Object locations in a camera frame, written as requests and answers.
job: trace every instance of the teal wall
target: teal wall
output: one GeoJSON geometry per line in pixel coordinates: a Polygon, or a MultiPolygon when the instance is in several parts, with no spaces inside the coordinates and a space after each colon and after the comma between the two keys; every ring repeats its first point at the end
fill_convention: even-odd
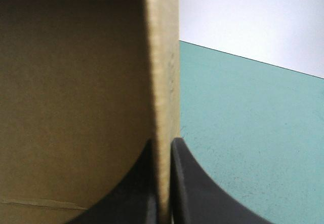
{"type": "Polygon", "coordinates": [[[273,223],[324,223],[324,80],[181,42],[181,134],[273,223]]]}

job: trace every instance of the brown cardboard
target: brown cardboard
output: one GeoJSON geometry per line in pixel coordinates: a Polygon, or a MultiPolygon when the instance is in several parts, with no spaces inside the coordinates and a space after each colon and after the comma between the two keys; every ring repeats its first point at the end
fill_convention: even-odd
{"type": "Polygon", "coordinates": [[[170,143],[180,135],[178,0],[145,0],[161,224],[170,222],[170,143]]]}
{"type": "Polygon", "coordinates": [[[151,137],[142,0],[0,0],[0,219],[63,223],[151,137]]]}

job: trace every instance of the black plastic object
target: black plastic object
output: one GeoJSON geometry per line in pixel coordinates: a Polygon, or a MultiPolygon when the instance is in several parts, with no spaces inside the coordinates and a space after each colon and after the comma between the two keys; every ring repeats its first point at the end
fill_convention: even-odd
{"type": "Polygon", "coordinates": [[[151,156],[149,142],[124,179],[97,204],[67,224],[156,224],[151,156]]]}
{"type": "Polygon", "coordinates": [[[171,159],[175,224],[270,224],[210,179],[183,139],[175,138],[172,142],[171,159]]]}

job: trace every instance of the white wall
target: white wall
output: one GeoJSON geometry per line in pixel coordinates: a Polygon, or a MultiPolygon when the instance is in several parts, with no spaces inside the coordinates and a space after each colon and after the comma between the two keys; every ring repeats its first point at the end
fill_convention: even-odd
{"type": "Polygon", "coordinates": [[[324,0],[180,0],[180,40],[324,78],[324,0]]]}

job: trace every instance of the corrugated cardboard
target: corrugated cardboard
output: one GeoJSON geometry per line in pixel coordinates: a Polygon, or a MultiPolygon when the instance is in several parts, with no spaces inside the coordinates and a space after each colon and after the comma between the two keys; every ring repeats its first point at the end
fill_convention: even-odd
{"type": "Polygon", "coordinates": [[[63,223],[79,215],[119,183],[150,138],[167,219],[178,22],[161,13],[158,28],[143,4],[153,5],[0,0],[2,223],[63,223]],[[169,24],[175,33],[165,36],[169,24]]]}

